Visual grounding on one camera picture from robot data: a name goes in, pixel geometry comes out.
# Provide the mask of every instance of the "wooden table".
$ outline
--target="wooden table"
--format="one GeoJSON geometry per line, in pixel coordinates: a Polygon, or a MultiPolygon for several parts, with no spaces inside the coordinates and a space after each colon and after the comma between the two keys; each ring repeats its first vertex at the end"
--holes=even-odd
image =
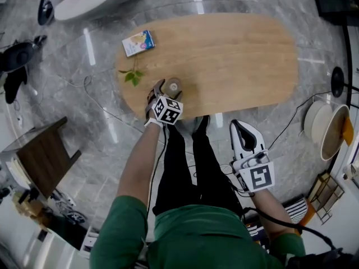
{"type": "Polygon", "coordinates": [[[298,82],[296,46],[277,20],[254,14],[217,13],[155,21],[129,36],[150,30],[155,48],[126,57],[121,46],[117,70],[134,66],[144,73],[134,87],[117,71],[123,97],[144,117],[146,98],[160,79],[182,82],[182,118],[276,104],[298,82]]]}

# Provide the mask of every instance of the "person's left arm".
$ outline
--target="person's left arm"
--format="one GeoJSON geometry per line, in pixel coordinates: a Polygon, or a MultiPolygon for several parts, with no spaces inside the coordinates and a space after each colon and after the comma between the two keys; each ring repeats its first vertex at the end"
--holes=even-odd
{"type": "Polygon", "coordinates": [[[144,246],[149,185],[160,130],[157,124],[149,124],[127,160],[117,197],[91,251],[91,269],[130,268],[144,246]]]}

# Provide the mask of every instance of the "round black base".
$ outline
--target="round black base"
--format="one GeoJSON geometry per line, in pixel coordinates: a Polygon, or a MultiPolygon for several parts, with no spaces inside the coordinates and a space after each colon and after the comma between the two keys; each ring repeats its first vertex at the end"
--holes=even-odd
{"type": "Polygon", "coordinates": [[[332,73],[332,93],[336,98],[340,97],[344,89],[344,73],[341,68],[335,67],[332,73]]]}

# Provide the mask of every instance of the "blue and white box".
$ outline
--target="blue and white box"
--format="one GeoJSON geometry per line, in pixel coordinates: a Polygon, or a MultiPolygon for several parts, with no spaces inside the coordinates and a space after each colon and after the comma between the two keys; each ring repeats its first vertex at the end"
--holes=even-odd
{"type": "Polygon", "coordinates": [[[122,45],[128,57],[155,47],[149,30],[145,30],[122,40],[122,45]]]}

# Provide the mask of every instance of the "person's leg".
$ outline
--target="person's leg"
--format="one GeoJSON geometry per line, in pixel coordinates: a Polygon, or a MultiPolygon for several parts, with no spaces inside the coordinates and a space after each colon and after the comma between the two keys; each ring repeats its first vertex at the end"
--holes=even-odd
{"type": "Polygon", "coordinates": [[[233,184],[221,171],[206,135],[208,123],[207,115],[192,135],[200,201],[202,204],[227,208],[241,215],[242,207],[233,190],[233,184]]]}
{"type": "Polygon", "coordinates": [[[159,183],[154,215],[185,205],[199,203],[196,186],[188,169],[185,140],[174,126],[168,126],[169,139],[164,155],[164,172],[159,183]]]}

